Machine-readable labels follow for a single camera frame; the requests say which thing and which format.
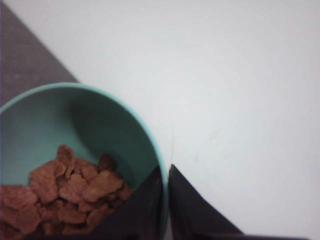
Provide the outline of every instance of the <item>cereal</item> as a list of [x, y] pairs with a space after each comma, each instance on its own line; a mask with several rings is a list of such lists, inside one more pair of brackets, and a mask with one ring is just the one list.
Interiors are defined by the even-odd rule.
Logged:
[[56, 159], [30, 172], [29, 186], [0, 187], [2, 239], [88, 234], [133, 193], [116, 166], [107, 154], [98, 167], [61, 145]]
[[108, 154], [103, 154], [99, 160], [99, 170], [114, 170], [117, 163]]
[[30, 172], [30, 187], [43, 204], [52, 202], [58, 197], [56, 178], [63, 175], [65, 169], [63, 166], [61, 162], [53, 160]]
[[3, 185], [0, 192], [3, 204], [13, 209], [35, 204], [38, 200], [38, 196], [29, 186]]
[[102, 222], [108, 215], [101, 211], [100, 209], [95, 209], [88, 215], [86, 224], [89, 228], [95, 228]]
[[85, 223], [87, 220], [87, 215], [84, 212], [79, 212], [76, 206], [70, 202], [59, 209], [57, 216], [61, 222], [68, 224], [81, 224]]
[[86, 180], [80, 174], [74, 173], [59, 190], [60, 197], [78, 204], [82, 201], [82, 191], [88, 186]]
[[63, 235], [79, 235], [79, 234], [88, 234], [92, 231], [92, 228], [88, 226], [79, 227], [77, 225], [66, 224], [62, 234]]
[[118, 178], [112, 171], [103, 170], [83, 190], [82, 196], [86, 201], [93, 203], [120, 189], [123, 183], [123, 179]]
[[38, 209], [34, 205], [27, 205], [19, 209], [18, 217], [16, 219], [16, 228], [23, 234], [30, 234], [37, 229], [41, 222], [41, 217]]
[[82, 176], [90, 183], [98, 176], [98, 168], [93, 164], [86, 164], [81, 167]]
[[0, 232], [0, 239], [3, 240], [19, 240], [24, 236], [19, 230], [4, 222], [0, 224]]
[[122, 188], [116, 191], [118, 197], [124, 201], [127, 200], [132, 193], [133, 191], [129, 188], [127, 183], [123, 184]]
[[67, 169], [65, 171], [65, 178], [69, 179], [76, 164], [75, 153], [67, 145], [61, 145], [58, 148], [57, 155], [58, 160], [67, 166]]

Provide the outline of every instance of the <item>white table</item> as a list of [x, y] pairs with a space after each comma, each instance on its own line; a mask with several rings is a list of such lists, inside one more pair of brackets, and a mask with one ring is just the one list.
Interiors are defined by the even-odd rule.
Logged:
[[320, 1], [4, 2], [241, 230], [320, 239]]

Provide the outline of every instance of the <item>gray floor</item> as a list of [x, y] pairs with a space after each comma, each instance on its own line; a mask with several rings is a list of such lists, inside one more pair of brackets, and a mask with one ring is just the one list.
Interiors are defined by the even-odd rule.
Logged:
[[34, 87], [76, 82], [5, 4], [0, 11], [1, 105]]

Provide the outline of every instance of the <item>teal bowl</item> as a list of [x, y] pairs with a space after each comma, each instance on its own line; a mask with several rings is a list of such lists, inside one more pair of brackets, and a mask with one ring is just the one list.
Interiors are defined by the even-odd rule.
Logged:
[[1, 184], [28, 184], [29, 172], [56, 157], [61, 144], [98, 163], [109, 153], [136, 189], [159, 166], [162, 230], [168, 216], [167, 172], [159, 148], [140, 117], [121, 100], [80, 83], [31, 89], [1, 108]]

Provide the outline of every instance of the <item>bowl rim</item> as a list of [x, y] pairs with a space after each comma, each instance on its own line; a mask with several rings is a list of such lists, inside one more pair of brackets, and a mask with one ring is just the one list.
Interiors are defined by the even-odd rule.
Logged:
[[162, 156], [162, 153], [160, 151], [160, 148], [156, 142], [155, 137], [153, 136], [151, 130], [149, 129], [149, 127], [147, 126], [147, 124], [142, 120], [142, 118], [128, 105], [126, 104], [123, 100], [121, 100], [120, 98], [116, 97], [115, 95], [102, 90], [100, 88], [91, 86], [91, 85], [87, 85], [87, 84], [83, 84], [83, 83], [79, 83], [79, 82], [58, 82], [58, 83], [50, 83], [50, 84], [46, 84], [46, 85], [42, 85], [42, 86], [38, 86], [35, 88], [32, 88], [30, 90], [27, 90], [21, 94], [19, 94], [18, 96], [15, 96], [14, 98], [12, 98], [11, 100], [9, 100], [7, 103], [5, 103], [1, 108], [0, 108], [0, 116], [10, 107], [12, 107], [13, 105], [15, 105], [16, 103], [18, 103], [19, 101], [46, 91], [46, 90], [51, 90], [51, 89], [60, 89], [60, 88], [69, 88], [69, 89], [82, 89], [82, 90], [87, 90], [96, 94], [99, 94], [103, 97], [109, 98], [112, 101], [116, 102], [117, 104], [119, 104], [120, 106], [122, 106], [126, 111], [128, 111], [129, 114], [131, 114], [134, 119], [138, 122], [138, 124], [140, 124], [140, 126], [142, 127], [142, 129], [144, 130], [144, 132], [146, 133], [147, 137], [149, 138], [151, 145], [155, 151], [155, 155], [157, 157], [158, 160], [158, 164], [159, 164], [159, 168], [160, 168], [160, 173], [161, 173], [161, 180], [162, 180], [162, 190], [163, 190], [163, 195], [162, 195], [162, 211], [161, 211], [161, 222], [160, 222], [160, 236], [159, 239], [163, 239], [165, 231], [166, 231], [166, 227], [167, 227], [167, 223], [168, 223], [168, 214], [169, 214], [169, 191], [168, 191], [168, 173], [166, 170], [166, 166], [165, 166], [165, 162]]

